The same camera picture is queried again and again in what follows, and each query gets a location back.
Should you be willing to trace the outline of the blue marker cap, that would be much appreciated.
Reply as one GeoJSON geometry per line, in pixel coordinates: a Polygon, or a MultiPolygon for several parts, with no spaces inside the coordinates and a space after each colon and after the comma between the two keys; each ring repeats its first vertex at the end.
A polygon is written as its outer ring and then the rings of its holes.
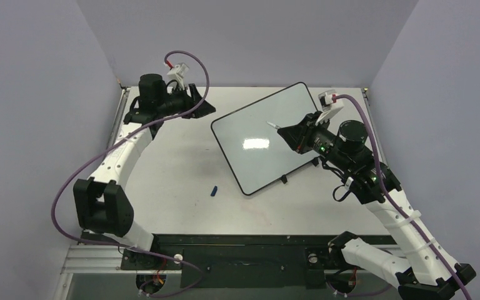
{"type": "Polygon", "coordinates": [[[213,189],[212,189],[212,191],[211,191],[210,196],[211,196],[211,197],[214,197],[214,196],[216,195],[217,191],[218,191],[218,187],[217,187],[217,186],[214,186],[213,189]]]}

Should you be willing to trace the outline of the white marker pen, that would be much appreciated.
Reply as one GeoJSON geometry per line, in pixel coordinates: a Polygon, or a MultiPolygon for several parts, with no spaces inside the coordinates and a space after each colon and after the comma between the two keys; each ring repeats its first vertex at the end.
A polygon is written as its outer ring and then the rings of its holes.
{"type": "Polygon", "coordinates": [[[271,126],[271,127],[274,128],[274,129],[276,129],[276,130],[278,130],[278,129],[281,128],[281,127],[278,126],[277,124],[274,124],[274,123],[269,122],[269,121],[267,121],[266,124],[269,125],[269,126],[271,126]]]}

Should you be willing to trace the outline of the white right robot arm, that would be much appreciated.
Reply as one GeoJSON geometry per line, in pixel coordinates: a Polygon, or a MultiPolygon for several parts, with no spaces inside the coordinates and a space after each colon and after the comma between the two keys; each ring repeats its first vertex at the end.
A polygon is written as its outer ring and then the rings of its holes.
{"type": "Polygon", "coordinates": [[[397,257],[346,231],[329,242],[329,262],[343,270],[366,270],[396,288],[403,299],[451,299],[456,291],[467,293],[475,270],[431,236],[397,177],[380,161],[377,146],[366,146],[372,137],[369,123],[344,121],[337,132],[328,126],[329,119],[318,111],[276,131],[296,153],[318,154],[324,169],[340,177],[346,192],[375,215],[403,253],[397,257]]]}

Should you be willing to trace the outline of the white whiteboard black frame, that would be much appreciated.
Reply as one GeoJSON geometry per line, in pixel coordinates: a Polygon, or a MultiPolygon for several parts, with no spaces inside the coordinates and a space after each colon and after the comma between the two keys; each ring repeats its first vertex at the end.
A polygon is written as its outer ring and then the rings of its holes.
{"type": "Polygon", "coordinates": [[[297,82],[211,123],[211,131],[244,195],[262,190],[317,157],[313,151],[294,152],[276,129],[266,124],[292,126],[316,109],[306,84],[297,82]]]}

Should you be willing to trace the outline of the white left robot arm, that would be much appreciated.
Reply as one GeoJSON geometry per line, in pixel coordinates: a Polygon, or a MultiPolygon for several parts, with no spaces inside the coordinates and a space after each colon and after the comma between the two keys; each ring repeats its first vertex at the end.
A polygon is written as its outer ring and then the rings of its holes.
{"type": "Polygon", "coordinates": [[[179,79],[175,83],[169,89],[159,74],[140,77],[139,94],[122,121],[115,148],[87,179],[78,179],[72,187],[80,227],[138,249],[137,261],[147,269],[159,265],[162,253],[156,235],[134,218],[125,192],[129,177],[164,124],[163,118],[199,119],[216,112],[194,84],[183,86],[179,79]]]}

